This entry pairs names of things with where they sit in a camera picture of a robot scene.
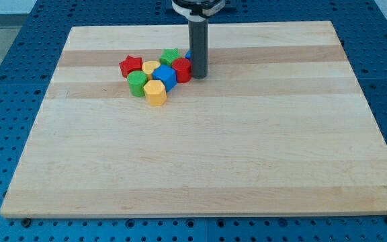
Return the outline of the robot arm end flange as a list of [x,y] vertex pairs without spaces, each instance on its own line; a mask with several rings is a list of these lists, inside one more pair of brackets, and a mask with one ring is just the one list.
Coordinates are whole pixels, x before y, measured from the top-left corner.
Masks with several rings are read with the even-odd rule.
[[172,8],[185,17],[209,18],[222,10],[225,0],[172,0]]

